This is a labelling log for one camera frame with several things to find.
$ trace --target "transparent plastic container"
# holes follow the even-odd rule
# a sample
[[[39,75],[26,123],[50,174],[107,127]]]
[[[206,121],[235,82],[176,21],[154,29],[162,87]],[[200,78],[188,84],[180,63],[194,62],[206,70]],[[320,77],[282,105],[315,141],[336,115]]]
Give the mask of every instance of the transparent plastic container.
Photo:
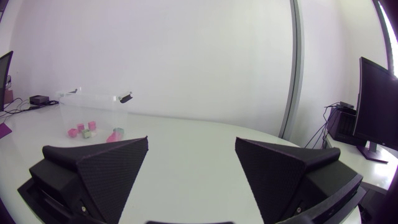
[[[57,96],[66,138],[98,144],[107,142],[114,129],[126,129],[127,102],[132,98],[131,92],[104,95],[85,93],[78,88],[75,91],[58,91]],[[81,124],[85,131],[79,130]],[[123,135],[118,136],[117,141],[122,139]]]

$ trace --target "monitor stand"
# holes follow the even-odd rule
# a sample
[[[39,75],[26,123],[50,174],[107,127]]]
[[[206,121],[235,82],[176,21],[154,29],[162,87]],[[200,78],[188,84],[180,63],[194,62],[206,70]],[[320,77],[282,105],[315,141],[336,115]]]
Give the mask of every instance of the monitor stand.
[[[388,163],[387,158],[381,154],[381,151],[377,150],[377,144],[373,142],[369,143],[369,147],[356,146],[356,148],[367,160]]]

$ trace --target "small black box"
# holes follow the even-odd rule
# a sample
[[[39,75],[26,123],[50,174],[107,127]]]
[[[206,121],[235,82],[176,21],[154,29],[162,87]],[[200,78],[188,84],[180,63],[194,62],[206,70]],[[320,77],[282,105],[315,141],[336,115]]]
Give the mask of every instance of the small black box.
[[[356,111],[350,108],[332,108],[328,126],[330,136],[339,142],[353,146],[365,146],[366,140],[353,136]]]
[[[48,101],[50,101],[48,96],[35,95],[29,97],[29,103],[36,106],[45,105]]]

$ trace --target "monitor screen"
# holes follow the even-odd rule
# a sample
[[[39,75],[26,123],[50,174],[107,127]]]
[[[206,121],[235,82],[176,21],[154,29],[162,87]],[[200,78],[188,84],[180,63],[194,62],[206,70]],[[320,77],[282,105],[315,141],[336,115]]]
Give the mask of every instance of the monitor screen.
[[[0,58],[0,111],[4,110],[4,93],[6,91],[6,80],[11,58],[12,51]]]
[[[398,79],[361,57],[354,135],[398,150]]]

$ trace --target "green cube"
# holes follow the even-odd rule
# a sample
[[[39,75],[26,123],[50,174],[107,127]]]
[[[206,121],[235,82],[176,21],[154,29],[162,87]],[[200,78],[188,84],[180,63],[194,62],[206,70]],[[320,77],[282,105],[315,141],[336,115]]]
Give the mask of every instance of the green cube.
[[[115,128],[115,129],[113,129],[113,132],[118,132],[118,133],[120,133],[122,136],[124,135],[124,129],[123,129],[123,128]]]
[[[91,137],[91,131],[89,129],[82,130],[81,134],[83,135],[83,138],[90,138]]]

